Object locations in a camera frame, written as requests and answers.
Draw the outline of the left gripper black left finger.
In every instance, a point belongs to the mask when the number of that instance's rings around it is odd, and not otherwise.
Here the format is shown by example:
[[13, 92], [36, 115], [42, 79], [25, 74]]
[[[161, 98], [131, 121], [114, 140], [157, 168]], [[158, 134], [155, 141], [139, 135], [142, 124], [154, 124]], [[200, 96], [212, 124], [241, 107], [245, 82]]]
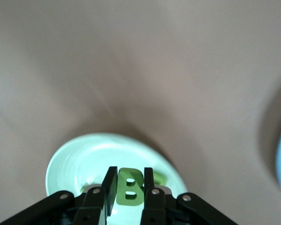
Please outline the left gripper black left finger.
[[1, 222], [1, 225], [105, 225], [117, 192], [118, 168], [109, 167], [101, 185], [75, 197], [58, 191]]

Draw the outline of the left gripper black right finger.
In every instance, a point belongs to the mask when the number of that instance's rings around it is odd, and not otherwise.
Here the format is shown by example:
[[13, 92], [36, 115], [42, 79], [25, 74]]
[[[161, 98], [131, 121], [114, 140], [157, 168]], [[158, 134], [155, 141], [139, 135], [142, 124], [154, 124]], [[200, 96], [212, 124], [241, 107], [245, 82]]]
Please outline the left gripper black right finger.
[[144, 169], [144, 209], [142, 225], [235, 225], [232, 219], [194, 193], [177, 198], [167, 194], [167, 187], [154, 184], [153, 169]]

